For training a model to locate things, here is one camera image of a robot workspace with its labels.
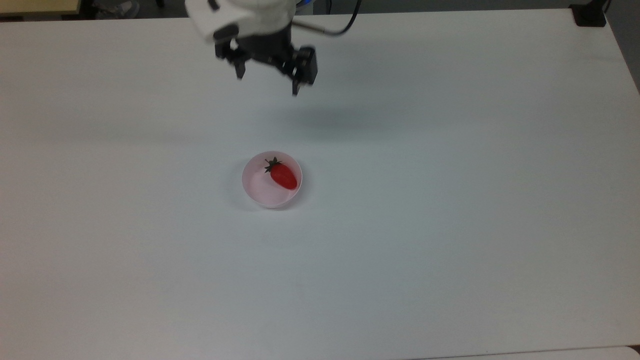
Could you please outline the black Franka gripper body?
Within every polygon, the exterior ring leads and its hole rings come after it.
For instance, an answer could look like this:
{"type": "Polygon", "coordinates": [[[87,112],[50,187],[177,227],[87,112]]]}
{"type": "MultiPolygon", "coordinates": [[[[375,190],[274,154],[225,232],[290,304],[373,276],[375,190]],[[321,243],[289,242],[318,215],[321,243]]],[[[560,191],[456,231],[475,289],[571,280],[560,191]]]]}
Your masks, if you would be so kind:
{"type": "Polygon", "coordinates": [[[294,76],[302,86],[313,85],[318,75],[318,60],[313,46],[295,48],[291,41],[291,25],[265,35],[239,37],[239,27],[232,23],[214,32],[217,59],[234,68],[236,60],[253,60],[272,66],[291,80],[294,76]]]}

